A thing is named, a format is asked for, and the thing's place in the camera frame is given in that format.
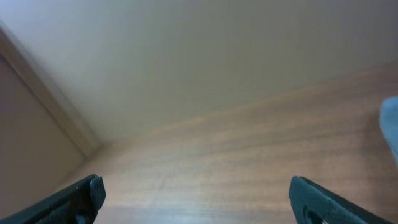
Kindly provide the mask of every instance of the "blurry object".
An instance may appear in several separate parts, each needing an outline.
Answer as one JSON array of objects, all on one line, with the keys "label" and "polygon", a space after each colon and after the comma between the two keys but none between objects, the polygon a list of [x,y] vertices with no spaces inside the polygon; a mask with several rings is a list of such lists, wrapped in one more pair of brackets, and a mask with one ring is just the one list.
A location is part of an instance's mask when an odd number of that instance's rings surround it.
[{"label": "blurry object", "polygon": [[384,139],[391,148],[392,155],[398,161],[398,96],[383,101],[380,111],[380,128]]},{"label": "blurry object", "polygon": [[298,224],[391,223],[304,177],[293,177],[289,199]]},{"label": "blurry object", "polygon": [[39,203],[0,221],[1,224],[93,223],[105,201],[102,177],[89,175]]}]

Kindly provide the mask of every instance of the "wooden trim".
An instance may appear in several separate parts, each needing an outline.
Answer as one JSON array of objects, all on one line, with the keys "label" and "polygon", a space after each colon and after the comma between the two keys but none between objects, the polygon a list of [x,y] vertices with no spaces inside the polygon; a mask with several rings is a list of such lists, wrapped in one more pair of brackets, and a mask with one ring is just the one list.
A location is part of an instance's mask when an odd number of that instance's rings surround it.
[{"label": "wooden trim", "polygon": [[35,70],[11,42],[3,29],[0,29],[0,54],[13,67],[23,82],[30,88],[45,109],[52,115],[65,134],[70,138],[76,148],[88,157],[95,149],[90,145],[72,119],[63,110],[61,105],[43,84]]}]

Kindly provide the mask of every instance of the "light blue object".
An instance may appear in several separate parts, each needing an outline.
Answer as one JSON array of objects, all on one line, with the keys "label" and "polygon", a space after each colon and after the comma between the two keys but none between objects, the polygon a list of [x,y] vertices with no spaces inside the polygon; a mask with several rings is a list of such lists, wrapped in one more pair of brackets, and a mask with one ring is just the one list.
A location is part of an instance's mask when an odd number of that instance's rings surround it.
[{"label": "light blue object", "polygon": [[380,128],[398,167],[398,96],[390,97],[381,104]]}]

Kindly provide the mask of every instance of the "wooden surface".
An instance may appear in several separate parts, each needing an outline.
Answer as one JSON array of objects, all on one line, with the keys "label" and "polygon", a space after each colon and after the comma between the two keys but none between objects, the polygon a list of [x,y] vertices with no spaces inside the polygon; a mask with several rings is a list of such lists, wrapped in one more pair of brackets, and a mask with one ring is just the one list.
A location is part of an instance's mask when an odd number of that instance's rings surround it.
[{"label": "wooden surface", "polygon": [[84,157],[0,55],[0,218],[52,193]]},{"label": "wooden surface", "polygon": [[96,223],[295,223],[293,175],[398,222],[398,175],[378,125],[390,64],[119,142],[69,182],[102,175]]},{"label": "wooden surface", "polygon": [[43,107],[50,113],[55,122],[63,129],[72,143],[88,157],[96,149],[84,137],[76,127],[71,118],[66,114],[59,102],[55,100],[47,87],[43,84],[36,72],[27,63],[25,58],[19,53],[14,44],[10,41],[6,33],[0,29],[0,54],[6,59],[7,63],[14,69],[16,75],[25,82],[29,90],[40,101]]}]

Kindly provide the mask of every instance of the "wood grain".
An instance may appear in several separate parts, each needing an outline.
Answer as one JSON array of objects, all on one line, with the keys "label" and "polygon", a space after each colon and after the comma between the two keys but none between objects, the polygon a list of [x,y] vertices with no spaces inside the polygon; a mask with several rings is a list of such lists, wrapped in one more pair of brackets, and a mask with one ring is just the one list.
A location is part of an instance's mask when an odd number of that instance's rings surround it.
[{"label": "wood grain", "polygon": [[117,142],[66,183],[103,176],[96,223],[295,223],[293,175],[398,222],[378,125],[394,95],[397,63]]}]

